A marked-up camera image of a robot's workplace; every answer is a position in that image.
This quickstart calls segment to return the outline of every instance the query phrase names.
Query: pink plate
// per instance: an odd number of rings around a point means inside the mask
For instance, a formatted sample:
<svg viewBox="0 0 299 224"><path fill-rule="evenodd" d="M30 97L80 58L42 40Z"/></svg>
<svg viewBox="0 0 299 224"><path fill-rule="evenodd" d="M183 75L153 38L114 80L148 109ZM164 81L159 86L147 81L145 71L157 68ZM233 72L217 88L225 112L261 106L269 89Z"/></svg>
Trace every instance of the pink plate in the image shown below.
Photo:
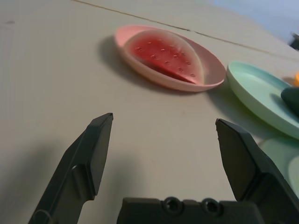
<svg viewBox="0 0 299 224"><path fill-rule="evenodd" d="M134 35L145 31L158 29L155 27L143 26L143 25L129 25L117 29L115 33L115 42L121 53L123 59L139 74L147 78L148 80L162 85L164 87L181 90L181 91L190 91L190 92L200 92L212 89L221 83L223 83L226 70L221 64L219 59L213 55L210 51L195 43L194 41L179 35L185 41L187 41L198 54L202 67L203 67L203 84L193 84L178 79L171 78L160 72L157 72L148 66L144 65L140 61L134 59L129 53L124 50L125 43Z"/></svg>

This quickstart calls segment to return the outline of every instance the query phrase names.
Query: red fruit slice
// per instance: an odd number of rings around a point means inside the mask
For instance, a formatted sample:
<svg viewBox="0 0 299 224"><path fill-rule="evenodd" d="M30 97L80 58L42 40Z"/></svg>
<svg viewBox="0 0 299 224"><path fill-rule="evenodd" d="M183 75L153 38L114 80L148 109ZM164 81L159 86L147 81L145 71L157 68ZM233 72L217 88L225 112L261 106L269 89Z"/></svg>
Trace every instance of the red fruit slice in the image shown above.
<svg viewBox="0 0 299 224"><path fill-rule="evenodd" d="M133 36L126 50L150 68L172 78L199 83L202 65L194 49L183 38L164 30L148 30Z"/></svg>

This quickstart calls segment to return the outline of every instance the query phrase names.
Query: green plate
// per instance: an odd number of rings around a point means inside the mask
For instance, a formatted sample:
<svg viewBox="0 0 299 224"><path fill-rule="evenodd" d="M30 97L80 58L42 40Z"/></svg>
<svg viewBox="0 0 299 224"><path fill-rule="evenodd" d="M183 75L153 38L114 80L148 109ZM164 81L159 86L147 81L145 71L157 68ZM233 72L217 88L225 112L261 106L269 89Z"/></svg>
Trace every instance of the green plate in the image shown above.
<svg viewBox="0 0 299 224"><path fill-rule="evenodd" d="M299 142L295 139L266 140L260 147L275 163L299 198Z"/></svg>
<svg viewBox="0 0 299 224"><path fill-rule="evenodd" d="M299 139L299 118L280 97L290 85L272 74L242 62L228 65L228 82L235 95L258 117Z"/></svg>

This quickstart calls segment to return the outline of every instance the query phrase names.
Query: dark green object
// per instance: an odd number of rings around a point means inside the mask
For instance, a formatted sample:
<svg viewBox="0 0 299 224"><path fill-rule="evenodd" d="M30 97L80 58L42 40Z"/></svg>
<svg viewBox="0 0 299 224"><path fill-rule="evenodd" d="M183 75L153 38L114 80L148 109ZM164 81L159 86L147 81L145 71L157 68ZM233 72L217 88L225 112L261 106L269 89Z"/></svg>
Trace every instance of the dark green object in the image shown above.
<svg viewBox="0 0 299 224"><path fill-rule="evenodd" d="M281 92L285 104L299 116L299 87L288 87Z"/></svg>
<svg viewBox="0 0 299 224"><path fill-rule="evenodd" d="M28 224L76 224L102 180L113 115L93 119L64 153Z"/></svg>

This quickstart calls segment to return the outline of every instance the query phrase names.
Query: black robotic claw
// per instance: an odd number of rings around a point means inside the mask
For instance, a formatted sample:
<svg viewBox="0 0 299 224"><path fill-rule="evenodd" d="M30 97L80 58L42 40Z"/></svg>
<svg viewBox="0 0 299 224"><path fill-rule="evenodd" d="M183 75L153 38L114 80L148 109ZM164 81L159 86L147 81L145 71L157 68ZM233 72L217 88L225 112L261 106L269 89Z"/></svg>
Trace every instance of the black robotic claw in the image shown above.
<svg viewBox="0 0 299 224"><path fill-rule="evenodd" d="M94 119L63 155L30 224L75 224L100 187L113 116ZM249 133L217 119L222 163L237 202L124 198L118 224L298 224L299 200Z"/></svg>

